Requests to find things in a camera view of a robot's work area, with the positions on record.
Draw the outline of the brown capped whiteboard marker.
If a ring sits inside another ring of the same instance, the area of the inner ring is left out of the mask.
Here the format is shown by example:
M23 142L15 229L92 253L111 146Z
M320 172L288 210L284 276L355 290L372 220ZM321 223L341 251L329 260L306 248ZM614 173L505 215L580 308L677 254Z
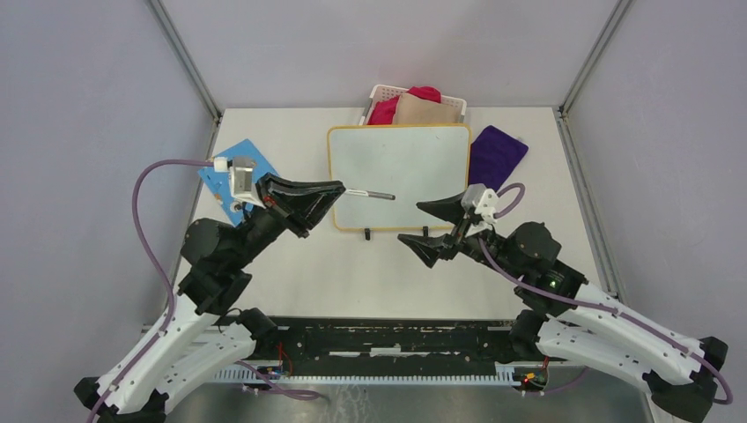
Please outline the brown capped whiteboard marker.
M371 190L363 190L363 189L346 189L345 195L349 196L356 196L356 197L368 197L368 198L374 198L374 199L381 199L386 201L395 201L396 196L389 193L382 193L377 191L371 191Z

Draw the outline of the yellow framed whiteboard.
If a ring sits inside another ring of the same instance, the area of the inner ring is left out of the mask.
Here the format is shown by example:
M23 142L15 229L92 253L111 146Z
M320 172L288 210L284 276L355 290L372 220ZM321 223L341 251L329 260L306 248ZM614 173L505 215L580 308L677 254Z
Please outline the yellow framed whiteboard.
M449 229L416 203L459 194L468 184L472 133L465 124L336 126L327 134L329 177L348 189L395 201L344 195L332 210L341 231Z

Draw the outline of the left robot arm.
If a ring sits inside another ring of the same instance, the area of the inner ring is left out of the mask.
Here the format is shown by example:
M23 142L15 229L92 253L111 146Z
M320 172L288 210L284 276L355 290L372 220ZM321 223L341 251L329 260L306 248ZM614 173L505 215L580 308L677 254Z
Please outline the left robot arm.
M258 308L240 312L211 341L193 342L233 308L251 281L246 267L283 232L306 238L345 192L340 181L291 182L266 174L237 226L198 219L185 234L181 256L190 269L170 291L167 306L136 346L108 373L86 377L74 392L91 422L163 422L219 370L277 347L276 325Z

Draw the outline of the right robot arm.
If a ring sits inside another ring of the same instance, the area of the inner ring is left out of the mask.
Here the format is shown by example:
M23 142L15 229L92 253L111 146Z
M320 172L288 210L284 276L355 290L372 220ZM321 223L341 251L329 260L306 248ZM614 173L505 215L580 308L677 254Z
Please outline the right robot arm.
M726 389L727 345L670 330L627 307L563 263L543 223L500 234L497 200L492 190L471 188L421 202L419 210L450 222L451 232L398 239L428 267L463 255L514 284L524 304L508 337L515 357L570 360L627 382L678 419L704 421Z

